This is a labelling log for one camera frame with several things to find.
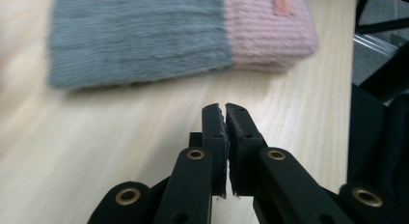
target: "floor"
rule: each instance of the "floor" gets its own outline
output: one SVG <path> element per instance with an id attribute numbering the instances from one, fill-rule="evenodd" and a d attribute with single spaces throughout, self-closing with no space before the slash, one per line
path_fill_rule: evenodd
<path id="1" fill-rule="evenodd" d="M 409 3 L 400 0 L 368 0 L 360 24 L 409 17 Z M 409 28 L 392 32 L 374 34 L 377 39 L 398 48 L 409 41 Z M 385 64 L 391 55 L 372 50 L 358 42 L 354 42 L 354 60 L 352 82 L 359 85 Z"/>

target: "knitted fabric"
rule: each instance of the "knitted fabric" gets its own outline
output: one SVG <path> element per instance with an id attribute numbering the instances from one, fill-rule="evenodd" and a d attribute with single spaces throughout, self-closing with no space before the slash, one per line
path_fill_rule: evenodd
<path id="1" fill-rule="evenodd" d="M 229 66 L 224 0 L 56 0 L 50 83 L 128 84 Z"/>
<path id="2" fill-rule="evenodd" d="M 314 53 L 305 0 L 56 0 L 49 82 L 58 88 L 154 81 L 228 67 L 288 69 Z"/>
<path id="3" fill-rule="evenodd" d="M 290 15 L 275 14 L 275 4 L 275 0 L 226 0 L 226 24 L 237 68 L 283 70 L 316 52 L 318 40 L 306 0 L 289 0 Z"/>

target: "pink knitted fabric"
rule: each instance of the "pink knitted fabric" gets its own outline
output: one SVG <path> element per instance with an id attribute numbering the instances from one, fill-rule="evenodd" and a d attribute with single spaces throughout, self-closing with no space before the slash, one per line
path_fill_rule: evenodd
<path id="1" fill-rule="evenodd" d="M 284 70 L 314 54 L 318 39 L 306 0 L 288 0 L 289 15 L 275 0 L 226 0 L 225 19 L 234 68 Z"/>

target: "gray knitted fabric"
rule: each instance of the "gray knitted fabric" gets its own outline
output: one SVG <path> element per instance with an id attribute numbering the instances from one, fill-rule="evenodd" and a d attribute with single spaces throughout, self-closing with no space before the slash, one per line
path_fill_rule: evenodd
<path id="1" fill-rule="evenodd" d="M 232 63 L 224 0 L 56 0 L 49 82 L 128 84 Z"/>

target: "wooden table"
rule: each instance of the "wooden table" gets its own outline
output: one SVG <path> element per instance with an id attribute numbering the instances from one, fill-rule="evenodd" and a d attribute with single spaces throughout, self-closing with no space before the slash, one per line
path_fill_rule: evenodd
<path id="1" fill-rule="evenodd" d="M 321 185 L 345 183 L 355 0 L 309 0 L 320 49 L 287 73 L 76 92 L 45 82 L 51 2 L 0 0 L 0 223 L 85 223 L 116 184 L 153 186 L 214 102 L 246 107 L 269 146 L 293 153 Z M 214 198 L 212 223 L 258 223 L 251 203 Z"/>

